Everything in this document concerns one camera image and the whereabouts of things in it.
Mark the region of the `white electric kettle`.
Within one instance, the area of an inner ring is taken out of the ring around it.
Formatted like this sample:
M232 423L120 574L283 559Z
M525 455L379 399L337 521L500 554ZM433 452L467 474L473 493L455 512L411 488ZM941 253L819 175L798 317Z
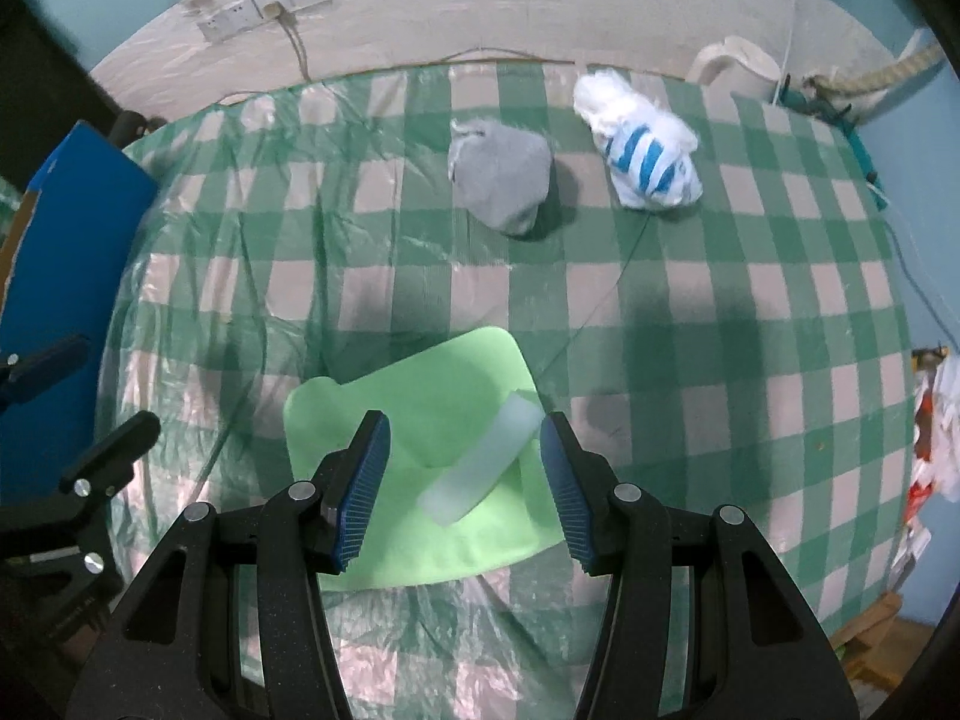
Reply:
M704 46L686 71L685 81L771 103L781 78L778 62L757 44L727 36Z

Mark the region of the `green checkered tablecloth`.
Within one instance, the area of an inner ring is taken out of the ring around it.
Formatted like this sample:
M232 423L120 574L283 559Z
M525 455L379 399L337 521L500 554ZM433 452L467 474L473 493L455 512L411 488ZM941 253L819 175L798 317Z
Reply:
M112 504L133 574L190 502L295 473L281 411L477 327L506 328L545 405L669 505L748 512L827 631L884 590L908 488L910 340L874 199L841 133L674 80L635 86L697 132L703 197L620 206L566 65L405 68L257 94L130 156L160 188L101 367L98 424L156 413ZM451 124L539 133L532 231L452 201Z

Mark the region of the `white wall socket strip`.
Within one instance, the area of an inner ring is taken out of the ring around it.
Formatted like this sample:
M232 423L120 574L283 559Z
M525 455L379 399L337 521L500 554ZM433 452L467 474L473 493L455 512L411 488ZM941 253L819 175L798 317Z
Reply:
M208 44L219 44L241 32L277 21L280 16L295 15L329 2L332 0L236 0L213 11L212 15L201 16L195 26Z

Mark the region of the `grey sock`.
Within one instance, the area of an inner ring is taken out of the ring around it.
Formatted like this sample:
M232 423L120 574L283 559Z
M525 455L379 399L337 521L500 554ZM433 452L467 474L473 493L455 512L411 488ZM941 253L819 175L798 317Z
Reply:
M493 119L451 124L452 201L491 231L527 236L550 193L550 145L539 133Z

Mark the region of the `light green foam sheet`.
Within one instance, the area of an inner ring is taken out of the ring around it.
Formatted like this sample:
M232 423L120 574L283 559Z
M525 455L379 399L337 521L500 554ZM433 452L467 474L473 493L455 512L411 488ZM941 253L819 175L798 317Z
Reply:
M540 427L498 484L462 520L439 527L418 496L485 432L512 392L539 403L521 349L483 327L350 383L318 377L283 406L291 470L311 476L350 442L366 411L391 423L391 456L359 555L320 585L334 592L452 582L511 566L563 538L544 464Z

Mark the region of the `crumpled bags pile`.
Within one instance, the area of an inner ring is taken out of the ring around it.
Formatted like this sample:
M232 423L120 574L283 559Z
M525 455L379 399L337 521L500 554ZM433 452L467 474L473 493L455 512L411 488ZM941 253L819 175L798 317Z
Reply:
M947 346L915 349L913 455L907 508L887 589L900 592L929 543L932 533L919 512L936 494L958 500L958 356Z

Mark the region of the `white blue striped plastic bag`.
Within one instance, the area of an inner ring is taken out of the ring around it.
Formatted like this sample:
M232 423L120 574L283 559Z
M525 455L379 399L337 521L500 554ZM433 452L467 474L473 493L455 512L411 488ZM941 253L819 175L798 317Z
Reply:
M615 70L579 76L573 109L589 127L620 205L665 213L703 197L693 164L700 138Z

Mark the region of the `teal power strip basket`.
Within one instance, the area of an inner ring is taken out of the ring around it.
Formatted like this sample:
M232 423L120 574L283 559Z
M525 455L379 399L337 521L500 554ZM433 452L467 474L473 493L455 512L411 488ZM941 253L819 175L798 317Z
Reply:
M833 106L827 99L807 98L804 93L800 93L797 89L791 88L789 86L790 81L791 76L786 76L786 82L782 85L781 91L775 94L775 103L782 107L787 107L797 112L797 114L814 117L814 119L818 119L824 124L836 128L838 132L843 133L853 150L857 165L861 167L864 179L866 179L869 184L878 187L880 182L878 182L878 174L874 166L874 161L871 156L869 156L869 153L867 153L867 149L864 143L862 143L861 137L859 137L859 132L857 132L854 122L850 119L850 112L853 108L846 106L843 107L843 109L838 109L838 107Z

